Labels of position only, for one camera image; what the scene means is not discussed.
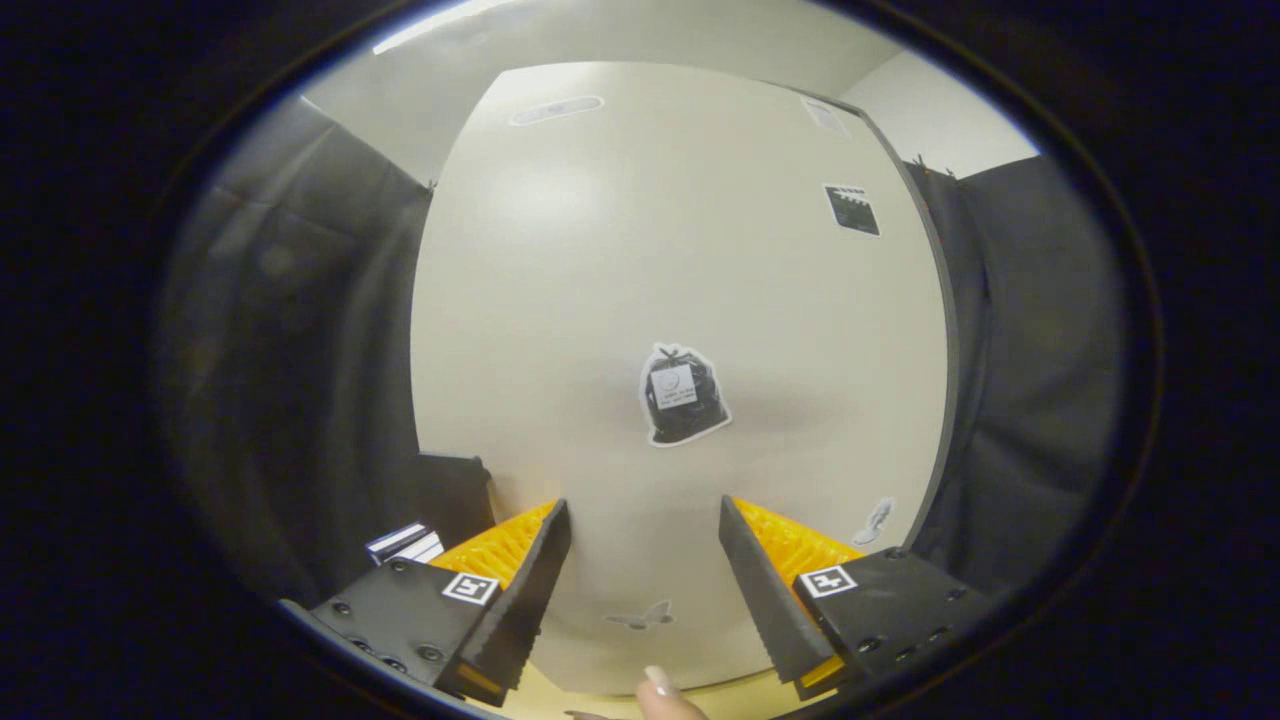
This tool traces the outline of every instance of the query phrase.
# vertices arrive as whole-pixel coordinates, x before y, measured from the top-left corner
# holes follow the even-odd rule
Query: white label
[[[840,565],[805,573],[800,575],[800,582],[804,583],[804,587],[809,589],[809,594],[813,597],[826,597],[858,587],[858,583]]]
[[[835,110],[808,97],[803,99],[801,102],[804,102],[804,109],[809,110],[809,117],[813,118],[814,124],[820,128],[838,132],[845,137],[852,137],[849,135],[849,128],[845,127],[845,123],[840,122]]]
[[[444,597],[452,597],[453,600],[461,600],[462,602],[484,605],[489,601],[489,596],[492,596],[495,589],[498,589],[498,580],[494,578],[484,578],[470,573],[458,573],[458,575],[453,578],[449,585],[444,588],[444,592],[440,594]]]
[[[653,395],[658,400],[659,410],[698,402],[694,372],[689,365],[677,365],[669,370],[654,370],[649,374],[649,379],[653,380]]]
[[[516,127],[531,126],[552,118],[562,118],[564,115],[595,110],[603,105],[604,100],[595,96],[558,100],[556,102],[548,102],[547,105],[539,105],[536,108],[516,113],[511,117],[511,124]]]
[[[415,542],[413,544],[406,547],[404,550],[396,553],[396,557],[403,557],[406,560],[412,560],[415,562],[421,562],[426,565],[431,559],[438,555],[444,555],[444,546],[440,543],[440,536],[431,533],[425,538]]]

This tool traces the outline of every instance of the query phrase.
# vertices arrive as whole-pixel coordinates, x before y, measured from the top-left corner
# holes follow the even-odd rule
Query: paper label
[[[831,214],[838,225],[868,234],[879,234],[872,200],[867,196],[865,190],[855,184],[824,184],[823,190],[827,192]]]
[[[571,97],[568,100],[558,100],[556,102],[548,102],[545,105],[539,105],[536,108],[530,108],[527,110],[521,110],[511,117],[511,124],[516,127],[531,126],[534,123],[540,123],[543,120],[549,120],[552,118],[562,118],[564,115],[573,115],[576,113],[585,113],[588,110],[595,110],[602,108],[604,100],[595,96],[585,97]]]
[[[820,128],[837,132],[845,137],[852,137],[849,133],[849,128],[845,127],[845,123],[840,122],[840,117],[836,115],[835,110],[809,97],[804,97],[800,101],[804,102],[804,109],[809,111],[809,117],[813,118],[814,124]]]
[[[658,400],[659,410],[698,402],[698,388],[694,387],[694,372],[689,365],[681,365],[669,370],[654,370],[649,377],[653,379],[653,393]]]

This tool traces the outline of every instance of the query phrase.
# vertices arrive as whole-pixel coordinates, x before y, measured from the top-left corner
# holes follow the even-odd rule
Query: white paper
[[[406,560],[412,560],[415,562],[422,562],[424,565],[431,561],[438,555],[444,552],[444,546],[440,543],[440,536],[431,533],[422,539],[415,542],[413,544],[406,547],[404,550],[396,553],[396,557],[403,557]]]
[[[669,370],[649,373],[653,379],[653,395],[658,409],[678,407],[698,402],[698,388],[694,387],[694,372],[689,365],[678,365]]]
[[[849,128],[845,127],[845,123],[840,122],[840,118],[836,117],[835,110],[808,97],[803,99],[801,102],[804,102],[804,109],[809,110],[809,117],[813,118],[814,124],[820,128],[838,132],[845,137],[852,137],[849,135]]]
[[[516,127],[525,127],[543,120],[549,120],[552,118],[563,118],[564,115],[595,110],[602,106],[604,106],[604,100],[595,96],[557,100],[556,102],[548,102],[545,105],[539,105],[536,108],[516,113],[511,117],[511,124]]]

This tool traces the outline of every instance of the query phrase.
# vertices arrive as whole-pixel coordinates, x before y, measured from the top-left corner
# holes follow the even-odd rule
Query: black curtain
[[[1082,518],[1121,397],[1121,279],[1052,160],[964,179],[908,165],[955,295],[955,436],[914,550],[987,591],[1030,580]]]
[[[172,261],[160,400],[187,491],[257,592],[312,605],[428,519],[408,384],[430,191],[305,100],[211,178]]]

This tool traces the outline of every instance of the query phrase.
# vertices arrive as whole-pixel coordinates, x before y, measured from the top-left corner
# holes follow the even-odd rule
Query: hand
[[[644,720],[707,720],[696,705],[680,696],[680,689],[662,667],[650,665],[644,674],[648,679],[636,685],[636,701]]]

